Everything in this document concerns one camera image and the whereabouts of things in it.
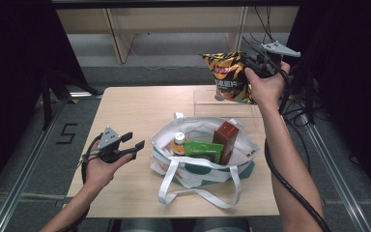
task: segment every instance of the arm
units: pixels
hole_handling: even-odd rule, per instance
[[[96,148],[98,144],[99,142],[95,143],[93,148]],[[80,192],[41,229],[41,232],[61,230],[79,219],[101,190],[110,183],[117,169],[130,161],[130,159],[131,154],[123,156],[113,163],[106,163],[101,159],[90,160],[86,170],[86,183]]]
[[[289,65],[282,63],[282,70],[289,73]],[[319,192],[278,112],[278,99],[284,87],[280,74],[261,79],[251,69],[245,69],[251,84],[252,98],[258,103],[264,120],[271,159],[281,175],[323,216]],[[274,175],[271,177],[273,193],[282,218],[284,231],[321,231],[313,217],[299,201],[285,189]]]

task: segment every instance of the white tote bag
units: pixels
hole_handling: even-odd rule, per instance
[[[243,131],[242,125],[237,123],[236,120],[228,121],[239,129],[239,133],[234,144],[233,155],[227,165],[216,164],[207,159],[173,157],[170,155],[170,143],[176,132],[183,132],[188,140],[212,142],[214,131],[225,121],[218,117],[179,118],[171,121],[152,136],[151,142],[154,149],[150,167],[164,177],[158,192],[159,202],[170,204],[178,194],[190,191],[198,193],[223,209],[232,208],[240,201],[242,194],[240,178],[250,176],[254,168],[252,159],[258,155],[260,148],[252,142]],[[236,188],[236,197],[234,202],[231,203],[226,203],[211,192],[198,188],[230,180],[234,182]],[[185,189],[167,192],[171,182],[175,182],[185,187]]]

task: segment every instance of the bottle cap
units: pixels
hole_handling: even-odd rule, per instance
[[[186,135],[183,132],[176,132],[176,134],[174,135],[174,141],[177,144],[185,143],[185,138],[186,138]]]

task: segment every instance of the bag handle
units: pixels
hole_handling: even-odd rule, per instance
[[[184,193],[184,192],[191,192],[194,191],[200,196],[204,197],[206,200],[209,202],[213,203],[217,207],[220,207],[222,209],[230,209],[233,208],[241,198],[241,192],[242,192],[242,187],[241,187],[241,181],[240,181],[240,176],[238,174],[238,167],[236,165],[229,166],[230,168],[230,173],[231,177],[234,181],[235,188],[236,188],[236,198],[234,202],[232,203],[226,203],[210,193],[209,191],[205,189],[200,189],[200,188],[187,188],[183,190],[176,190],[172,192],[168,192],[168,188],[170,187],[171,181],[173,180],[174,175],[176,174],[177,168],[179,166],[180,162],[177,159],[172,159],[170,162],[170,166],[168,167],[167,173],[164,176],[164,180],[162,181],[161,187],[158,191],[158,201],[163,203],[163,204],[170,204],[178,194]]]

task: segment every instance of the brown box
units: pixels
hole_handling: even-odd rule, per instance
[[[236,142],[238,135],[238,128],[234,125],[224,122],[215,132],[213,137],[213,143],[219,143],[224,145],[222,150],[219,164],[226,165],[233,155],[234,143]]]

